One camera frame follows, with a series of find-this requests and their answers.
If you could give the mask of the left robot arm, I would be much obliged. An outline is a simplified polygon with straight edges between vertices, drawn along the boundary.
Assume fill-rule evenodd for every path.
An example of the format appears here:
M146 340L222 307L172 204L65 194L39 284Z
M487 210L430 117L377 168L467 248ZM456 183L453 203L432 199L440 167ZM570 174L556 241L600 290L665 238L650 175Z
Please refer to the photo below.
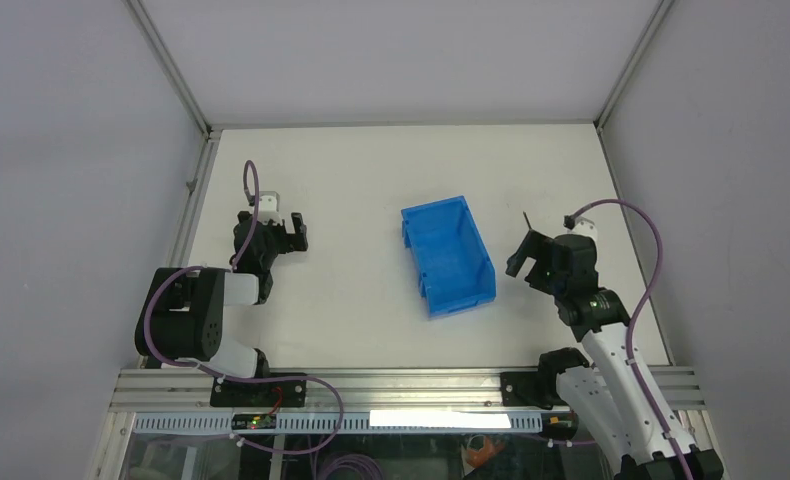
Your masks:
M293 212L290 219L292 231L278 213L256 220L251 212L239 212L228 269L157 269L134 333L139 354L234 378L233 392L246 405L265 403L272 392L266 355L236 340L223 318L227 307L266 303L277 257L308 250L302 214Z

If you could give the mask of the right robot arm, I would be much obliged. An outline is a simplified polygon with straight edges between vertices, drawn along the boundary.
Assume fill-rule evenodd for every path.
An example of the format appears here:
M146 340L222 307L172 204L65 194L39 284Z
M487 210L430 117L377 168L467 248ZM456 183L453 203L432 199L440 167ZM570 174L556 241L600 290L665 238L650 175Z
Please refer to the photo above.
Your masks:
M540 355L523 400L570 407L617 479L723 478L717 452L696 443L658 390L620 297L600 285L595 240L529 230L507 260L507 275L517 276L528 259L526 283L553 299L578 344Z

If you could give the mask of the blue plastic bin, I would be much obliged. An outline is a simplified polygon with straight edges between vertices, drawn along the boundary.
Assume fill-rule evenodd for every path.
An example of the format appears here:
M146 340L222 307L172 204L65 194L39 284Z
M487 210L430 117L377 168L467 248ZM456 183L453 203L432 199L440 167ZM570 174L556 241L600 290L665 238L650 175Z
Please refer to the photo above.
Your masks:
M431 318L496 299L495 268L463 196L405 208L401 217L403 243Z

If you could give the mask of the orange object under table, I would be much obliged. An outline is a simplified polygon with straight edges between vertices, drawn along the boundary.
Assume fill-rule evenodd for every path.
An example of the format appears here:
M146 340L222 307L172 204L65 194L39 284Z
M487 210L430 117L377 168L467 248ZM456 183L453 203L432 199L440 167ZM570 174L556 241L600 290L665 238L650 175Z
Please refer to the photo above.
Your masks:
M479 468L500 454L506 442L490 435L473 435L463 444L463 461L472 469Z

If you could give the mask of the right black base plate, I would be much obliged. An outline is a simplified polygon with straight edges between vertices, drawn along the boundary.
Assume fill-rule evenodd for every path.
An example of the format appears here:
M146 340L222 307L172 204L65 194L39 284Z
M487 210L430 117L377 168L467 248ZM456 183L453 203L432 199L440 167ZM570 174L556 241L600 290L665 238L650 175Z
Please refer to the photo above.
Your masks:
M551 410L566 406L557 393L556 375L532 371L506 371L499 375L505 407L535 407Z

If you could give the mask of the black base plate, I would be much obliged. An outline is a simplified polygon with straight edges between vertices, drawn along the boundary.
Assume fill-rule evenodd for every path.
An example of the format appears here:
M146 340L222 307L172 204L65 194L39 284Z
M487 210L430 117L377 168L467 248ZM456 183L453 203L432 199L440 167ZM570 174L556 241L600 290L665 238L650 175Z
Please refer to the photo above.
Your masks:
M303 407L306 403L306 374L301 372L278 373L272 382L244 383L215 379L210 392L209 405L213 408L267 409L275 405L287 408Z
M551 410L566 406L557 393L556 375L532 371L506 371L499 375L505 407L535 407Z

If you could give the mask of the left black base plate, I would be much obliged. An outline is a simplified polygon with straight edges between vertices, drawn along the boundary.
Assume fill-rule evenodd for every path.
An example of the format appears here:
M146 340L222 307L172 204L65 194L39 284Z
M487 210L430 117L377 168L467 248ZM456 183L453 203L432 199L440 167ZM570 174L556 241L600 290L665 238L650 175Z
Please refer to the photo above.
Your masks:
M306 374L301 372L278 373L272 382L244 383L215 379L210 392L209 405L213 408L267 409L275 405L287 408L303 407L306 403Z

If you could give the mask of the aluminium front rail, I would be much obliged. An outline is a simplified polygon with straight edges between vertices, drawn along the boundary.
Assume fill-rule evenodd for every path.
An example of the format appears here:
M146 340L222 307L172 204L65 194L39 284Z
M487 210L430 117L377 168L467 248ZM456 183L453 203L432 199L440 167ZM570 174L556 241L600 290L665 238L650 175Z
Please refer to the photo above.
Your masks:
M303 407L281 411L348 412L376 409L499 410L499 375L532 371L527 367L419 369L311 369ZM265 412L267 409L213 408L214 379L193 369L130 369L120 372L109 409L112 412L195 412L225 410Z

